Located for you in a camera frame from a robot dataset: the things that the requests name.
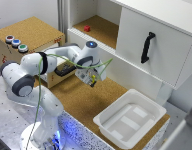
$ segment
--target cabinet door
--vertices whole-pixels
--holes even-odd
[[[150,40],[149,60],[142,64],[141,56],[149,32],[156,36]],[[175,86],[191,45],[191,36],[122,9],[116,54],[163,81]]]

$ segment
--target white tray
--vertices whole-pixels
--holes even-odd
[[[93,120],[118,147],[132,149],[165,113],[165,108],[132,89]]]

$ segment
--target cabinet door handle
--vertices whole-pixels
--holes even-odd
[[[150,45],[150,40],[153,39],[156,35],[152,32],[149,32],[149,36],[147,37],[146,41],[145,41],[145,45],[143,48],[143,53],[142,53],[142,57],[141,57],[141,63],[144,64],[146,61],[149,60],[149,57],[147,57],[147,53],[149,50],[149,45]]]

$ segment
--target brown box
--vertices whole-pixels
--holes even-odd
[[[13,35],[15,39],[21,40],[22,44],[26,44],[29,49],[28,53],[21,54],[17,49],[6,44],[5,38],[8,35]],[[40,52],[55,43],[59,43],[59,46],[62,46],[65,43],[65,35],[36,17],[31,17],[2,28],[0,29],[0,66],[7,60],[14,60],[20,63],[24,55]],[[71,65],[69,62],[64,61],[58,67],[63,68],[67,64]],[[57,76],[54,72],[48,73],[46,80],[47,87],[51,88],[73,73],[74,72],[71,72],[62,78]]]

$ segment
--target green wire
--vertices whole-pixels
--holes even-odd
[[[78,67],[81,67],[81,68],[84,68],[84,69],[94,69],[94,68],[97,68],[97,67],[100,67],[102,65],[105,65],[105,68],[102,70],[102,72],[99,74],[99,77],[101,78],[101,75],[102,73],[104,72],[104,70],[107,68],[107,66],[111,63],[111,61],[113,60],[113,58],[109,59],[108,61],[104,62],[103,64],[100,64],[100,65],[95,65],[95,66],[91,66],[91,67],[84,67],[84,66],[80,66],[78,64],[75,64],[74,62],[70,61],[69,59],[66,59],[66,58],[63,58],[62,56],[59,56],[59,55],[55,55],[55,54],[48,54],[48,56],[56,56],[56,57],[60,57],[70,63],[72,63],[73,65],[75,66],[78,66]],[[40,101],[41,101],[41,79],[40,79],[40,66],[41,66],[41,62],[42,62],[43,58],[40,59],[39,61],[39,66],[38,66],[38,71],[39,71],[39,74],[38,74],[38,79],[39,79],[39,100],[38,100],[38,106],[37,106],[37,110],[36,110],[36,117],[35,117],[35,121],[34,121],[34,125],[33,125],[33,128],[31,130],[31,133],[29,135],[29,139],[27,141],[27,146],[26,146],[26,150],[28,148],[28,145],[29,145],[29,140],[31,138],[31,135],[33,133],[33,130],[34,130],[34,127],[36,125],[36,121],[37,121],[37,117],[38,117],[38,110],[39,110],[39,107],[40,107]]]

